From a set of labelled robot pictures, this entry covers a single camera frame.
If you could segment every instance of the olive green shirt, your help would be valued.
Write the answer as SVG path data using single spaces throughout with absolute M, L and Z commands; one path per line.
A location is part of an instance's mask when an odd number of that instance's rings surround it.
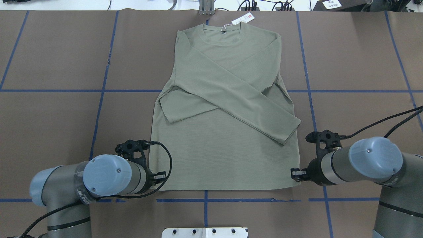
M 280 77 L 279 34 L 241 22 L 178 31 L 170 80 L 156 100 L 151 140 L 173 158 L 163 190 L 279 189 L 297 183 L 300 120 Z M 167 171 L 151 147 L 153 172 Z

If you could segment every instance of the blue tape line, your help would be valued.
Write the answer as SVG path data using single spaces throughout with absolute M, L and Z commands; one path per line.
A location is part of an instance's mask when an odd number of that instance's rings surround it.
M 0 202 L 32 202 L 31 198 L 0 198 Z
M 91 143 L 91 150 L 90 150 L 89 160 L 92 160 L 93 159 L 93 155 L 94 155 L 94 144 L 95 144 L 96 138 L 97 138 L 97 130 L 98 130 L 98 127 L 99 127 L 100 113 L 102 111 L 102 104 L 103 104 L 103 98 L 104 98 L 104 90 L 106 89 L 107 74 L 109 72 L 109 67 L 110 67 L 110 58 L 112 57 L 113 42 L 115 40 L 116 25 L 118 23 L 118 17 L 119 17 L 119 11 L 116 11 L 115 24 L 113 26 L 113 33 L 112 33 L 112 40 L 110 41 L 109 58 L 107 60 L 106 71 L 104 72 L 104 80 L 103 80 L 102 94 L 100 96 L 99 109 L 97 111 L 96 125 L 94 127 L 94 135 L 93 135 L 93 141 Z
M 277 200 L 274 198 L 244 198 L 244 199 L 238 199 L 238 198 L 212 198 L 209 199 L 209 202 L 301 202 L 301 200 Z
M 112 200 L 111 199 L 100 199 L 97 202 L 112 202 Z
M 204 202 L 203 198 L 156 199 L 157 202 Z
M 378 197 L 338 197 L 338 198 L 309 198 L 309 202 L 365 202 L 365 201 L 379 201 Z
M 310 81 L 308 79 L 307 64 L 305 62 L 305 52 L 304 52 L 304 44 L 302 42 L 301 26 L 300 26 L 300 22 L 299 22 L 299 14 L 298 14 L 297 11 L 295 13 L 297 15 L 298 35 L 299 35 L 299 42 L 300 42 L 300 46 L 301 46 L 302 62 L 303 62 L 303 65 L 304 65 L 305 81 L 307 83 L 308 100 L 310 101 L 311 117 L 313 119 L 313 128 L 314 128 L 315 131 L 317 131 L 316 119 L 314 117 L 313 101 L 311 99 Z
M 326 207 L 327 223 L 329 225 L 329 235 L 330 235 L 330 238 L 333 238 L 332 219 L 330 218 L 329 200 L 327 198 L 326 187 L 323 187 L 323 195 L 324 195 L 324 204 Z
M 208 199 L 209 199 L 209 191 L 204 190 L 204 227 L 209 226 L 209 219 L 207 217 L 208 213 Z
M 104 92 L 117 92 L 117 93 L 126 93 L 126 92 L 144 92 L 144 93 L 160 93 L 161 89 L 105 89 Z
M 179 198 L 179 199 L 156 199 L 157 202 L 301 202 L 301 200 L 277 200 L 274 198 Z
M 101 92 L 101 89 L 2 89 L 1 92 Z
M 388 17 L 387 11 L 385 11 L 385 18 L 386 18 L 386 23 L 388 25 L 389 34 L 391 36 L 392 45 L 394 46 L 395 54 L 397 55 L 399 66 L 401 67 L 402 75 L 404 76 L 404 80 L 405 80 L 405 83 L 407 85 L 408 92 L 410 93 L 410 97 L 411 97 L 411 101 L 413 102 L 413 106 L 414 106 L 414 108 L 416 108 L 417 106 L 416 106 L 416 102 L 414 100 L 413 93 L 411 91 L 410 83 L 408 81 L 407 74 L 405 73 L 404 66 L 402 64 L 402 60 L 401 60 L 401 57 L 399 55 L 399 52 L 398 52 L 398 49 L 397 49 L 397 46 L 396 46 L 396 43 L 395 43 L 394 35 L 392 34 L 391 24 L 389 22 L 389 17 Z M 420 124 L 420 129 L 423 132 L 423 123 L 422 123 L 422 119 L 421 119 L 420 115 L 417 115 L 417 119 L 418 119 L 419 124 Z
M 295 13 L 297 15 L 298 35 L 299 35 L 299 42 L 300 42 L 300 45 L 301 45 L 302 61 L 304 63 L 305 81 L 307 83 L 307 90 L 308 90 L 308 100 L 310 101 L 311 118 L 313 120 L 313 128 L 314 128 L 314 131 L 317 131 L 316 118 L 314 116 L 313 99 L 311 97 L 310 81 L 309 81 L 309 78 L 308 78 L 307 64 L 306 64 L 306 61 L 305 61 L 304 43 L 302 41 L 302 34 L 301 34 L 301 25 L 300 25 L 300 21 L 299 21 L 299 14 L 298 14 L 297 11 Z M 333 238 L 332 220 L 330 218 L 330 209 L 329 209 L 329 202 L 327 201 L 326 187 L 323 187 L 323 194 L 324 194 L 324 198 L 325 198 L 327 224 L 329 226 L 329 235 L 330 235 L 330 238 Z
M 4 81 L 6 80 L 6 75 L 7 75 L 7 72 L 9 71 L 10 64 L 12 63 L 13 55 L 15 54 L 16 47 L 18 46 L 19 39 L 21 38 L 22 32 L 24 30 L 26 20 L 28 19 L 28 14 L 29 14 L 29 11 L 27 11 L 27 13 L 25 14 L 25 18 L 24 18 L 24 21 L 22 22 L 21 29 L 19 30 L 18 37 L 16 38 L 15 45 L 13 46 L 12 53 L 10 54 L 9 61 L 7 62 L 7 65 L 6 65 L 6 69 L 4 70 L 3 78 L 1 79 L 1 83 L 0 83 L 0 89 L 3 88 Z
M 110 92 L 110 93 L 160 93 L 161 89 L 0 89 L 0 92 Z M 289 93 L 409 93 L 408 90 L 319 90 L 290 89 Z M 423 90 L 411 90 L 413 93 L 423 93 Z
M 161 89 L 1 89 L 0 92 L 146 92 L 160 93 Z
M 310 90 L 313 93 L 408 93 L 408 90 Z

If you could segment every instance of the black cable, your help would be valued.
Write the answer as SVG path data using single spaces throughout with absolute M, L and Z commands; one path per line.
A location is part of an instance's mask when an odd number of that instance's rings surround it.
M 423 108 L 421 108 L 420 110 L 417 110 L 415 113 L 411 114 L 410 116 L 408 116 L 406 119 L 402 120 L 400 123 L 396 124 L 393 128 L 391 128 L 391 130 L 388 131 L 388 133 L 386 133 L 386 135 L 384 136 L 385 138 L 388 138 L 388 136 L 390 134 L 392 134 L 392 132 L 394 132 L 398 127 L 402 126 L 404 123 L 406 123 L 407 121 L 411 120 L 411 118 L 417 116 L 419 113 L 421 113 L 423 111 Z
M 22 235 L 20 235 L 20 236 L 18 236 L 18 238 L 24 238 L 27 234 L 28 234 L 28 232 L 32 229 L 32 228 L 34 228 L 34 226 L 35 225 L 37 225 L 37 223 L 39 223 L 42 219 L 44 219 L 44 218 L 46 218 L 46 217 L 48 217 L 48 216 L 50 216 L 50 215 L 53 215 L 54 213 L 57 213 L 57 212 L 60 212 L 61 210 L 64 210 L 64 209 L 66 209 L 66 208 L 70 208 L 70 207 L 73 207 L 73 206 L 76 206 L 76 205 L 79 205 L 79 204 L 82 204 L 82 202 L 81 201 L 77 201 L 77 202 L 74 202 L 74 203 L 71 203 L 71 204 L 68 204 L 68 205 L 66 205 L 66 206 L 62 206 L 62 207 L 60 207 L 60 208 L 58 208 L 58 209 L 54 209 L 53 211 L 51 211 L 51 212 L 48 212 L 48 213 L 46 213 L 46 214 L 44 214 L 44 215 L 42 215 L 42 216 L 40 216 L 40 218 L 38 218 L 37 220 L 35 220 L 23 233 L 22 233 Z
M 170 173 L 172 172 L 172 156 L 170 155 L 170 152 L 169 152 L 169 150 L 162 144 L 162 143 L 160 143 L 160 142 L 158 142 L 158 141 L 151 141 L 151 144 L 152 145 L 154 145 L 154 144 L 157 144 L 157 145 L 160 145 L 161 147 L 163 147 L 163 149 L 165 149 L 166 150 L 166 153 L 168 154 L 168 156 L 169 156 L 169 161 L 170 161 L 170 167 L 169 167 L 169 173 L 168 173 L 168 176 L 166 177 L 166 179 L 162 182 L 162 184 L 158 187 L 158 188 L 156 188 L 156 189 L 154 189 L 153 191 L 151 191 L 151 192 L 149 192 L 149 193 L 147 193 L 147 194 L 143 194 L 143 195 L 138 195 L 138 196 L 122 196 L 122 195 L 114 195 L 114 196 L 104 196 L 104 197 L 101 197 L 101 198 L 105 198 L 105 197 L 117 197 L 117 198 L 128 198 L 128 199 L 130 199 L 130 198 L 142 198 L 142 197 L 146 197 L 146 196 L 150 196 L 150 195 L 152 195 L 153 193 L 155 193 L 155 192 L 157 192 L 161 187 L 163 187 L 163 185 L 166 183 L 166 181 L 169 179 L 169 177 L 170 177 Z
M 364 131 L 364 130 L 366 130 L 366 129 L 369 129 L 369 128 L 371 128 L 372 126 L 375 126 L 375 125 L 377 125 L 377 124 L 379 124 L 379 123 L 381 123 L 381 122 L 384 122 L 384 121 L 386 121 L 386 120 L 389 120 L 389 119 L 391 119 L 391 118 L 394 118 L 394 117 L 397 117 L 397 116 L 402 116 L 402 115 L 404 115 L 404 114 L 407 114 L 407 113 L 410 113 L 410 112 L 413 112 L 413 111 L 418 111 L 418 110 L 421 110 L 421 109 L 423 109 L 423 106 L 420 106 L 420 107 L 418 107 L 418 108 L 414 108 L 414 109 L 411 109 L 411 110 L 408 110 L 408 111 L 404 111 L 404 112 L 401 112 L 401 113 L 398 113 L 398 114 L 395 114 L 395 115 L 392 115 L 392 116 L 386 117 L 386 118 L 384 118 L 384 119 L 382 119 L 382 120 L 379 120 L 379 121 L 377 121 L 377 122 L 375 122 L 375 123 L 372 123 L 372 124 L 370 124 L 370 125 L 368 125 L 368 126 L 366 126 L 366 127 L 364 127 L 364 128 L 361 128 L 360 130 L 358 130 L 357 132 L 355 132 L 355 133 L 353 133 L 353 134 L 351 134 L 351 135 L 349 135 L 349 136 L 345 136 L 345 139 L 349 139 L 349 138 L 351 138 L 351 137 L 353 137 L 353 136 L 356 136 L 358 133 L 360 133 L 360 132 L 362 132 L 362 131 Z
M 245 3 L 245 9 L 247 9 L 247 2 L 248 2 L 248 4 L 250 4 L 250 0 L 244 0 L 240 5 L 239 5 L 239 7 L 238 7 L 238 10 L 237 11 L 239 11 L 240 9 L 241 9 L 241 6 Z
M 289 7 L 291 6 L 291 8 L 292 8 L 291 2 L 288 2 L 288 0 L 286 0 L 284 5 L 279 10 L 280 11 L 289 11 Z
M 282 8 L 282 6 L 283 6 L 283 2 L 279 1 L 279 2 L 276 2 L 276 3 L 273 5 L 272 11 L 275 9 L 276 4 L 278 4 L 278 3 L 280 3 L 280 8 Z
M 168 9 L 168 11 L 173 10 L 175 8 L 177 2 L 178 2 L 178 0 L 173 0 L 173 5 L 172 5 L 171 8 Z

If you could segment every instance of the white label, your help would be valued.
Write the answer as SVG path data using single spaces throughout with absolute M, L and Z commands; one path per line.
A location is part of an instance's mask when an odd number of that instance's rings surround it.
M 322 2 L 322 3 L 323 3 L 323 5 L 326 9 L 342 7 L 342 5 L 339 3 L 338 0 L 329 0 L 329 1 L 326 1 L 326 2 Z
M 238 24 L 240 22 L 247 23 L 247 22 L 253 20 L 254 18 L 255 17 L 251 14 L 251 12 L 249 12 L 249 13 L 245 14 L 244 16 L 242 16 L 242 17 L 240 17 L 238 19 L 233 20 L 232 21 L 232 24 L 236 25 L 236 24 Z

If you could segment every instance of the metal bracket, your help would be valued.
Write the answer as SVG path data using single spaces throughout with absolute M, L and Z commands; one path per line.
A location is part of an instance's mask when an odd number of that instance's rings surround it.
M 214 0 L 200 0 L 200 15 L 214 15 Z
M 162 238 L 248 238 L 245 227 L 167 228 Z

